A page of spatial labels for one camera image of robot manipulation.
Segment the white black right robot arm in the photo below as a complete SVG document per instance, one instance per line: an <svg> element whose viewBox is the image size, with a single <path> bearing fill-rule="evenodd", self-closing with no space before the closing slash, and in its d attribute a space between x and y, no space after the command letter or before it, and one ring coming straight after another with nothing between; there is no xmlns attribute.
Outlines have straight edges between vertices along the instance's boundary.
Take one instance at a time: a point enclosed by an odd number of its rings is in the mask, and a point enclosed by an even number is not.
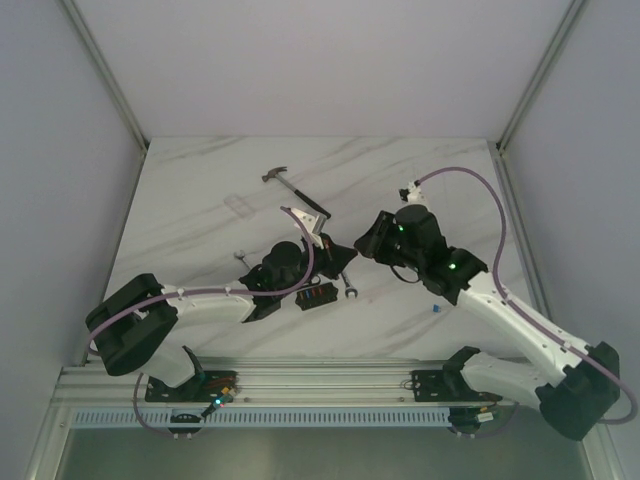
<svg viewBox="0 0 640 480"><path fill-rule="evenodd" d="M414 187L396 213L382 211L358 240L365 258L406 267L432 294L484 320L511 340L526 363L466 346L442 367L444 390L464 399L491 394L538 411L563 437L581 441L620 398L620 359L609 344L591 345L522 303L471 252L448 245L436 216Z"/></svg>

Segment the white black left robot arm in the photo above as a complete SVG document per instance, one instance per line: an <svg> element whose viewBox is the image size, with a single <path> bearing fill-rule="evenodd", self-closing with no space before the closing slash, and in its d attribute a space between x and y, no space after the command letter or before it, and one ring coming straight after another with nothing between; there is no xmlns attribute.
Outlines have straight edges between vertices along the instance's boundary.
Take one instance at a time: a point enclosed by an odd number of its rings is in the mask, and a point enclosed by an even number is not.
<svg viewBox="0 0 640 480"><path fill-rule="evenodd" d="M106 372L114 377L143 373L168 386L182 402L198 399L205 381L195 351L211 342L216 325L262 320L281 307L279 292L300 282L307 270L312 278L336 280L356 258L353 248L338 245L326 234L313 247L276 243L262 262L233 285L248 295L203 294L186 296L161 284L152 274L140 274L121 287L86 318L90 332L120 312L145 300L160 300L124 315L93 339ZM268 296L268 291L278 294Z"/></svg>

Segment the black fuse box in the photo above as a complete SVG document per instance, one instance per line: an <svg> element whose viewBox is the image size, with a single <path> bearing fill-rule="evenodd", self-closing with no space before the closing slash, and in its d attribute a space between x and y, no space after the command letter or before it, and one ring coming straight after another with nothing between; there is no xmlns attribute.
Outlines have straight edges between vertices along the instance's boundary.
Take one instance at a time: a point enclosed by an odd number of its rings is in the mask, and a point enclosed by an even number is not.
<svg viewBox="0 0 640 480"><path fill-rule="evenodd" d="M308 286L296 292L295 304L302 311L314 309L335 302L338 293L331 282Z"/></svg>

